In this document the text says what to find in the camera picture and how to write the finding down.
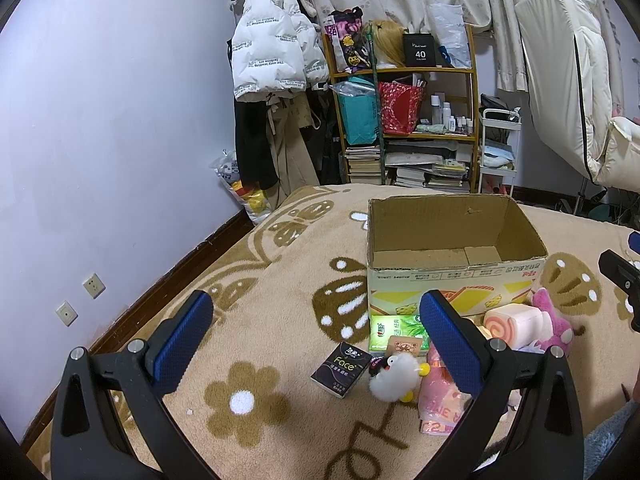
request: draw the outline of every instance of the white puffer jacket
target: white puffer jacket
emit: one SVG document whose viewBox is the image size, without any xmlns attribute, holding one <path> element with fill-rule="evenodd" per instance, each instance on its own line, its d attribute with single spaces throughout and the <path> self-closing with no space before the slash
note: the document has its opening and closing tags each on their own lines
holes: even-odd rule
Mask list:
<svg viewBox="0 0 640 480">
<path fill-rule="evenodd" d="M 292 98 L 329 76 L 318 34 L 297 0 L 245 0 L 231 45 L 238 101 Z"/>
</svg>

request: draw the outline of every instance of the electrical outlet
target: electrical outlet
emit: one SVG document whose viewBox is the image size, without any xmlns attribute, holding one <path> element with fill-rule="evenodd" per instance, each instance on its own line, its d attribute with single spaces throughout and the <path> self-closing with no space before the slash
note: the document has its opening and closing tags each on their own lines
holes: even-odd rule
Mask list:
<svg viewBox="0 0 640 480">
<path fill-rule="evenodd" d="M 71 307 L 68 301 L 65 301 L 65 303 L 56 309 L 56 314 L 58 314 L 58 317 L 67 326 L 72 324 L 76 320 L 76 317 L 78 317 L 78 314 L 73 310 L 73 307 Z"/>
<path fill-rule="evenodd" d="M 104 283 L 100 280 L 100 278 L 98 278 L 98 275 L 95 272 L 89 277 L 88 280 L 83 283 L 83 285 L 89 295 L 94 298 L 94 300 L 95 298 L 100 296 L 106 288 L 104 286 Z"/>
</svg>

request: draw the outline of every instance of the red bag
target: red bag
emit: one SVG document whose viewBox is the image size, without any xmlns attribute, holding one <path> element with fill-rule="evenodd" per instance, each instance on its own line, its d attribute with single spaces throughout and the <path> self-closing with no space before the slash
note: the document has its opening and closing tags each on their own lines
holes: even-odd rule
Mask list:
<svg viewBox="0 0 640 480">
<path fill-rule="evenodd" d="M 381 82 L 382 127 L 386 134 L 407 135 L 418 122 L 424 87 Z"/>
</svg>

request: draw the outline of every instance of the beige carpet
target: beige carpet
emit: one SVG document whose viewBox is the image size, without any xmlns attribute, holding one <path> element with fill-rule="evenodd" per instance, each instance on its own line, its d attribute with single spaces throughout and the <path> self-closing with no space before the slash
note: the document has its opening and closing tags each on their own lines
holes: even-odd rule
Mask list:
<svg viewBox="0 0 640 480">
<path fill-rule="evenodd" d="M 416 191 L 298 190 L 142 329 L 148 336 L 194 288 L 212 295 L 220 318 L 164 402 L 223 479 L 413 479 L 444 441 L 418 432 L 415 405 L 377 401 L 366 380 L 337 399 L 309 379 L 343 326 L 353 329 L 350 343 L 367 348 L 367 201 L 393 194 Z M 633 387 L 640 362 L 640 336 L 622 293 L 598 272 L 598 257 L 609 248 L 638 256 L 626 248 L 626 228 L 524 211 L 551 254 L 542 285 L 578 334 L 569 361 L 586 433 L 623 405 L 620 384 Z M 357 307 L 340 325 L 320 323 L 351 300 Z M 153 464 L 120 396 L 117 405 L 136 452 Z M 48 472 L 47 434 L 30 456 Z"/>
</svg>

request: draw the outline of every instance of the plastic bag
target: plastic bag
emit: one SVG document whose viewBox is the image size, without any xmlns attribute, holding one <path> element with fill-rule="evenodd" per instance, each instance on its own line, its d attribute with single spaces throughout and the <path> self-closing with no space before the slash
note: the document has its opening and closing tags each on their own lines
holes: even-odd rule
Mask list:
<svg viewBox="0 0 640 480">
<path fill-rule="evenodd" d="M 326 19 L 325 32 L 331 38 L 340 72 L 371 68 L 362 31 L 362 9 L 334 10 Z"/>
<path fill-rule="evenodd" d="M 427 362 L 431 365 L 431 371 L 422 378 L 418 395 L 420 432 L 448 435 L 462 418 L 469 396 L 460 392 L 433 343 L 427 354 Z"/>
<path fill-rule="evenodd" d="M 462 19 L 462 6 L 431 4 L 429 12 L 432 33 L 438 40 L 442 57 L 455 68 L 471 68 L 469 40 Z"/>
<path fill-rule="evenodd" d="M 340 81 L 335 85 L 329 85 L 329 88 L 338 95 L 345 97 L 362 97 L 375 96 L 376 90 L 373 86 L 368 86 L 357 81 Z"/>
<path fill-rule="evenodd" d="M 359 96 L 338 94 L 340 114 L 342 116 L 347 142 L 351 146 L 372 144 L 378 138 L 378 132 L 380 130 L 378 126 L 375 87 L 373 83 L 366 79 L 355 76 L 350 76 L 349 80 L 345 83 L 355 84 L 363 89 L 368 88 L 371 92 Z"/>
<path fill-rule="evenodd" d="M 238 160 L 236 152 L 217 158 L 210 166 L 216 171 L 220 180 L 225 184 L 229 193 L 244 207 L 251 222 L 258 225 L 269 216 L 273 209 L 267 200 L 266 195 L 256 185 L 243 185 L 240 181 L 240 171 L 238 170 Z"/>
</svg>

